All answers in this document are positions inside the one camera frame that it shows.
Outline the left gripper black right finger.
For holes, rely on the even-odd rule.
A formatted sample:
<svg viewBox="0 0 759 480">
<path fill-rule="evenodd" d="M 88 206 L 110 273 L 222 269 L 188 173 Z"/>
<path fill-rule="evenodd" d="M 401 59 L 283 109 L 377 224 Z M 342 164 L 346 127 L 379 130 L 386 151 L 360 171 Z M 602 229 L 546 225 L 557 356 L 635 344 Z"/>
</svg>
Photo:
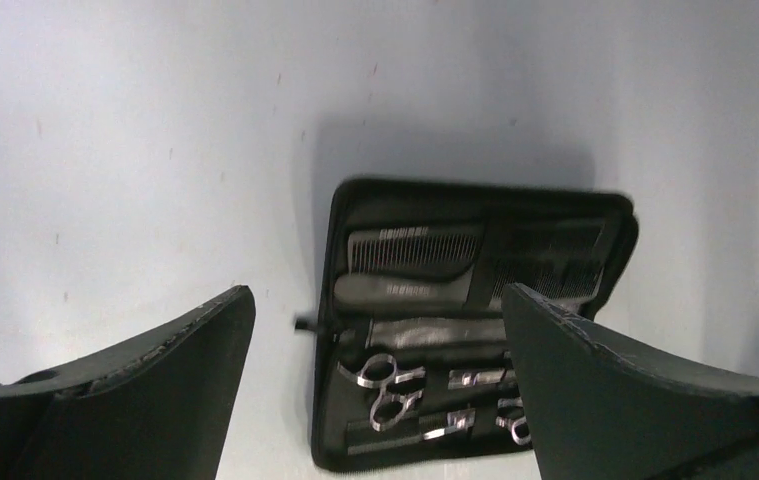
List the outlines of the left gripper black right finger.
<svg viewBox="0 0 759 480">
<path fill-rule="evenodd" d="M 694 362 L 504 290 L 545 479 L 759 479 L 759 377 Z"/>
</svg>

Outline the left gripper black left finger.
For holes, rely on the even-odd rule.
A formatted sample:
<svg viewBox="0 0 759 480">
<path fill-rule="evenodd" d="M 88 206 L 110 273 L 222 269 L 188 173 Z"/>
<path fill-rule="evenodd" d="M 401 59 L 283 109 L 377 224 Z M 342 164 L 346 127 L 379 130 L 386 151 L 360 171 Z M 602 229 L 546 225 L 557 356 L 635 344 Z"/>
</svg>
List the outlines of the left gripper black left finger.
<svg viewBox="0 0 759 480">
<path fill-rule="evenodd" d="M 245 286 L 0 384 L 0 479 L 212 479 L 255 320 Z"/>
</svg>

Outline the black straight barber comb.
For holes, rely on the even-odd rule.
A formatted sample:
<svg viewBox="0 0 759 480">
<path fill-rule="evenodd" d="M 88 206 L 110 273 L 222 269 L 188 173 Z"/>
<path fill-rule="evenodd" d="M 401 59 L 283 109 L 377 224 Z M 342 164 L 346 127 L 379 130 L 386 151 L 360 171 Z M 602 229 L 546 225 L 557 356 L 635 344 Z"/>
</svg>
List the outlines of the black straight barber comb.
<svg viewBox="0 0 759 480">
<path fill-rule="evenodd" d="M 601 219 L 468 222 L 354 231 L 347 241 L 347 273 L 449 279 L 491 262 L 489 306 L 497 308 L 509 283 L 524 283 L 568 302 L 592 299 L 609 244 Z"/>
</svg>

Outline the black zippered tool case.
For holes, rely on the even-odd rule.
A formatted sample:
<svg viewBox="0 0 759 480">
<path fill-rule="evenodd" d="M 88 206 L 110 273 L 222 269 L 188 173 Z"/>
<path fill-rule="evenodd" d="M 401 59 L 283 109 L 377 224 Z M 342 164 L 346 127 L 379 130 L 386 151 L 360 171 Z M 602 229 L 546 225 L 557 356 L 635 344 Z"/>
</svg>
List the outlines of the black zippered tool case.
<svg viewBox="0 0 759 480">
<path fill-rule="evenodd" d="M 350 311 L 336 307 L 326 284 L 345 274 L 347 241 L 354 231 L 468 222 L 540 222 L 601 219 L 609 248 L 595 296 L 582 303 L 550 298 L 524 283 L 509 283 L 497 308 L 489 306 L 487 285 L 478 288 L 461 310 Z M 506 187 L 356 177 L 335 190 L 326 236 L 319 310 L 310 330 L 316 336 L 310 448 L 315 465 L 334 473 L 356 473 L 435 460 L 527 452 L 507 437 L 419 444 L 349 456 L 346 428 L 368 424 L 377 391 L 358 387 L 336 369 L 341 362 L 358 370 L 378 353 L 393 355 L 402 369 L 429 370 L 424 397 L 409 414 L 425 415 L 484 407 L 499 398 L 519 397 L 512 385 L 447 391 L 439 375 L 454 369 L 511 368 L 504 327 L 503 294 L 525 285 L 557 306 L 593 318 L 607 303 L 635 248 L 638 221 L 632 200 L 622 193 Z"/>
</svg>

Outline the black handled styling comb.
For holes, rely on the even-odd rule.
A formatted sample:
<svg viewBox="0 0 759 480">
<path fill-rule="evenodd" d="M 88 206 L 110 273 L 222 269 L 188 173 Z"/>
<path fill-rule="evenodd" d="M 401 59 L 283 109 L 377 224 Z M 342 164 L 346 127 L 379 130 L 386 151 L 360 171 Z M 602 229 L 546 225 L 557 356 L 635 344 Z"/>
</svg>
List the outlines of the black handled styling comb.
<svg viewBox="0 0 759 480">
<path fill-rule="evenodd" d="M 326 284 L 332 303 L 350 311 L 461 310 L 493 280 L 494 265 L 474 265 L 449 279 L 347 273 Z"/>
</svg>

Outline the silver thinning scissors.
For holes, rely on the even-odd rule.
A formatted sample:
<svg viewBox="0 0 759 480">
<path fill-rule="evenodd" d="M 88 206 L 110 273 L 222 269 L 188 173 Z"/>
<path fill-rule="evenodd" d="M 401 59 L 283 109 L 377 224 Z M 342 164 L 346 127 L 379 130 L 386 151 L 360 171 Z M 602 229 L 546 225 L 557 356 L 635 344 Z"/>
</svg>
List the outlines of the silver thinning scissors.
<svg viewBox="0 0 759 480">
<path fill-rule="evenodd" d="M 484 407 L 425 415 L 406 414 L 396 425 L 376 431 L 369 424 L 351 423 L 346 428 L 345 452 L 349 456 L 400 449 L 419 444 L 452 444 L 497 435 L 519 447 L 532 444 L 519 397 L 504 397 Z"/>
</svg>

